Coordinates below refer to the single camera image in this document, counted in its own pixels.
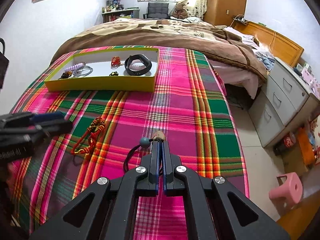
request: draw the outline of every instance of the blanket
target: blanket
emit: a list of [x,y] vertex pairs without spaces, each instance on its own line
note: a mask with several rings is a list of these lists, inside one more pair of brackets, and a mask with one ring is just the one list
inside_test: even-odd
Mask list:
[[[75,53],[61,56],[21,96],[12,112],[61,111],[73,130],[44,142],[36,153],[12,164],[14,216],[32,233],[97,178],[123,176],[123,161],[141,137],[161,130],[170,151],[200,175],[225,176],[249,197],[239,136],[225,96],[207,58],[189,49],[159,48],[154,93],[135,91],[48,92],[44,79]],[[102,116],[106,129],[93,155],[73,158],[71,149],[92,120]],[[80,148],[87,146],[87,140]],[[149,150],[139,149],[129,162],[137,167]],[[182,197],[139,199],[134,239],[187,239]]]
[[186,48],[209,59],[251,71],[264,83],[267,71],[241,37],[206,22],[119,18],[100,24],[69,39],[58,49],[52,63],[70,51],[102,46],[143,45]]

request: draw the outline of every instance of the brown blanket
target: brown blanket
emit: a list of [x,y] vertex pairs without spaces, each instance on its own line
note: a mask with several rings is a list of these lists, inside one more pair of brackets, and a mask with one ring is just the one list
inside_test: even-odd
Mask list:
[[176,20],[120,18],[100,24],[69,39],[58,49],[51,63],[65,53],[94,47],[143,45],[197,50],[209,59],[251,71],[265,82],[267,71],[241,37],[209,23]]

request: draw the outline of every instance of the plaid tablecloth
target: plaid tablecloth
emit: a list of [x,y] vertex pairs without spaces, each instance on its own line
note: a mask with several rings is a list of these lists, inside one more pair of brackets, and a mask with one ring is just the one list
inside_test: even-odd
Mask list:
[[[238,133],[203,54],[159,47],[154,93],[48,92],[44,79],[62,61],[75,53],[107,48],[63,55],[29,86],[12,110],[59,110],[74,124],[70,134],[44,143],[31,158],[13,163],[12,201],[20,225],[31,233],[100,176],[122,176],[129,150],[156,130],[165,133],[171,153],[179,155],[183,165],[210,178],[221,174],[249,197]],[[89,160],[73,160],[72,147],[98,116],[106,119],[106,129],[93,155]],[[138,166],[141,156],[148,153],[138,151],[130,168]],[[134,239],[187,239],[182,197],[166,197],[161,190],[158,197],[141,197]]]

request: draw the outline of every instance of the purple spiral hair tie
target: purple spiral hair tie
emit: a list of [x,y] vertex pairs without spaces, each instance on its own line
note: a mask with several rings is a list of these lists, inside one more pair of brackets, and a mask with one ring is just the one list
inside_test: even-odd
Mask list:
[[71,67],[67,67],[64,71],[65,72],[74,71],[74,70],[77,70],[77,69],[84,67],[84,66],[85,66],[85,62],[80,62],[78,64],[71,66]]

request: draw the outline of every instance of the triangular cutout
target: triangular cutout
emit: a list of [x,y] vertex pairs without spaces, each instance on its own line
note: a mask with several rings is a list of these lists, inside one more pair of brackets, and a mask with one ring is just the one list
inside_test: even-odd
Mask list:
[[228,192],[228,198],[242,227],[258,220],[259,216],[234,193]]
[[78,203],[73,209],[70,210],[63,220],[77,228],[81,227],[83,220],[91,206],[94,199],[94,193],[87,195],[80,203]]

